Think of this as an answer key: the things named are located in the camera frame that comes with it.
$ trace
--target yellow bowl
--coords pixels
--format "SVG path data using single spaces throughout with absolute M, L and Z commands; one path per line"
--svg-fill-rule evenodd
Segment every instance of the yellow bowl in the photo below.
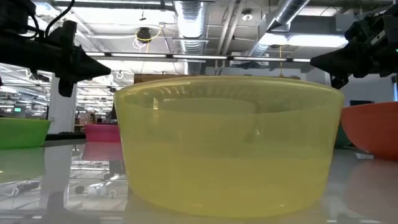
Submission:
M 268 217 L 321 196 L 344 97 L 297 80 L 189 77 L 114 98 L 136 194 L 196 215 Z

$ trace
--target ceiling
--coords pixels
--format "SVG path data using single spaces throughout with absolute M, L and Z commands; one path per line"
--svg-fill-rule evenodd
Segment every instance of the ceiling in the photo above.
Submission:
M 92 0 L 92 6 L 101 2 Z M 301 16 L 322 16 L 332 17 L 336 13 L 353 14 L 370 11 L 379 7 L 389 5 L 390 0 L 363 0 L 363 1 L 338 1 L 338 0 L 312 0 L 301 12 Z M 41 29 L 45 29 L 47 24 L 59 14 L 59 10 L 65 7 L 59 0 L 48 1 L 52 4 L 50 8 L 37 8 L 37 18 Z M 206 54 L 215 54 L 223 30 L 223 15 L 228 8 L 229 0 L 219 0 L 209 2 L 206 19 L 206 36 L 208 43 L 206 45 Z M 227 54 L 233 52 L 245 52 L 250 50 L 258 38 L 258 26 L 261 23 L 263 15 L 277 9 L 278 0 L 247 0 L 244 8 L 252 10 L 253 18 L 250 21 L 244 21 L 239 18 L 234 31 L 231 45 L 228 47 Z M 100 7 L 74 7 L 65 19 L 73 20 L 78 23 L 78 32 L 76 34 L 76 44 L 81 44 L 89 52 L 147 52 L 147 53 L 173 53 L 181 52 L 180 43 L 173 40 L 178 37 L 178 27 L 175 13 L 172 11 L 158 11 L 148 9 L 118 9 L 118 8 L 100 8 Z M 140 27 L 149 27 L 152 36 L 159 33 L 159 36 L 153 39 L 148 46 L 142 48 L 133 45 L 134 34 Z M 270 57 L 297 57 L 312 58 L 336 50 L 330 47 L 306 47 L 285 45 L 280 49 L 269 48 L 266 54 Z M 114 85 L 126 86 L 134 82 L 134 74 L 184 74 L 183 62 L 142 62 L 142 61 L 117 61 L 100 60 L 101 63 L 113 70 L 109 77 L 95 78 L 92 81 L 81 82 L 80 85 Z M 214 63 L 208 63 L 207 66 L 214 66 Z M 302 69 L 307 64 L 288 64 L 284 68 Z M 273 70 L 279 67 L 279 63 L 270 63 L 269 69 Z M 29 71 L 24 68 L 13 67 L 10 65 L 0 65 L 0 76 L 3 83 L 7 84 L 43 84 L 45 86 L 20 86 L 10 87 L 15 89 L 15 93 L 0 91 L 0 105 L 10 103 L 21 103 L 15 100 L 18 97 L 35 98 L 36 101 L 47 104 L 50 93 L 50 83 L 35 80 L 29 77 Z M 51 73 L 41 73 L 51 80 Z M 6 100 L 5 97 L 11 96 L 12 99 Z M 78 100 L 83 99 L 98 100 L 101 97 L 109 96 L 111 102 L 112 93 L 109 88 L 79 88 Z M 87 110 L 84 103 L 78 103 L 81 109 Z M 42 111 L 42 108 L 31 109 L 32 111 Z

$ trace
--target orange bowl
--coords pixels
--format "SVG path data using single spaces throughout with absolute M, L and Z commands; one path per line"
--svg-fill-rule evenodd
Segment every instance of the orange bowl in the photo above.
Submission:
M 398 102 L 344 108 L 341 123 L 358 149 L 398 161 Z

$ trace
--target table surface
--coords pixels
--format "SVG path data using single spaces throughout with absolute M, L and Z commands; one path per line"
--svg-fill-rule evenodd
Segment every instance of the table surface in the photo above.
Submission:
M 335 149 L 323 197 L 270 218 L 201 217 L 156 207 L 129 188 L 117 144 L 84 141 L 0 151 L 0 223 L 396 223 L 398 163 Z M 104 180 L 109 173 L 111 180 Z

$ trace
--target air duct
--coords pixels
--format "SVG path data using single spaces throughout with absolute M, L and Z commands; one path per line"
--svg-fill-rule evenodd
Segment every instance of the air duct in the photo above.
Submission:
M 264 55 L 269 45 L 266 44 L 267 31 L 278 28 L 280 26 L 290 24 L 299 12 L 310 2 L 310 0 L 280 0 L 278 9 L 273 13 L 273 18 L 267 22 L 266 33 L 254 45 L 248 56 L 261 57 Z
M 177 24 L 180 37 L 185 39 L 201 38 L 205 33 L 206 26 L 205 2 L 199 1 L 176 1 L 175 11 L 178 14 Z M 184 54 L 201 55 L 205 51 L 205 43 L 197 40 L 180 41 L 181 50 Z M 198 62 L 185 62 L 185 74 L 199 75 L 202 64 Z

